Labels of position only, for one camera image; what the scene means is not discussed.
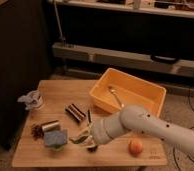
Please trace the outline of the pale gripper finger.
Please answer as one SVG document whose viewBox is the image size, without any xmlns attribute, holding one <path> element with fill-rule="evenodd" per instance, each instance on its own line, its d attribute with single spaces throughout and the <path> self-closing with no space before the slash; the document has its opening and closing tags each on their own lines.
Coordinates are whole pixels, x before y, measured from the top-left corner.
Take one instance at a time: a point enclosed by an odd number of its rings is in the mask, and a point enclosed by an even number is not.
<svg viewBox="0 0 194 171">
<path fill-rule="evenodd" d="M 80 132 L 80 134 L 78 135 L 77 139 L 81 139 L 82 137 L 88 137 L 90 136 L 90 130 L 84 130 L 82 132 Z"/>
<path fill-rule="evenodd" d="M 97 144 L 93 140 L 90 140 L 90 141 L 86 141 L 85 147 L 86 148 L 96 148 Z"/>
</svg>

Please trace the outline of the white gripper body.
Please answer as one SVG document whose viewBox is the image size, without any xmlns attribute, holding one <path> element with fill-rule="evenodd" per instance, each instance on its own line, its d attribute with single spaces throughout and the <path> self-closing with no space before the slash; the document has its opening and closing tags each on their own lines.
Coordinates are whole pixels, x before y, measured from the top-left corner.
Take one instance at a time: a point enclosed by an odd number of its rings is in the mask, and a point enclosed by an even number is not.
<svg viewBox="0 0 194 171">
<path fill-rule="evenodd" d="M 97 145 L 104 145 L 111 141 L 111 138 L 105 131 L 103 121 L 96 121 L 91 126 L 91 135 Z"/>
</svg>

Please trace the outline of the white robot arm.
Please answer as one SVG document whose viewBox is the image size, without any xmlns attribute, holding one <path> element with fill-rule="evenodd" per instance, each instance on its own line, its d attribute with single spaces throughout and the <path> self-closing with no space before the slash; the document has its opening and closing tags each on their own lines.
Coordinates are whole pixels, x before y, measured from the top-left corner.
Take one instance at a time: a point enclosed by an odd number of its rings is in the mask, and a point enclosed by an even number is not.
<svg viewBox="0 0 194 171">
<path fill-rule="evenodd" d="M 87 127 L 80 136 L 91 138 L 95 145 L 105 145 L 129 132 L 145 133 L 172 145 L 194 158 L 194 131 L 163 121 L 147 109 L 128 105 Z"/>
</svg>

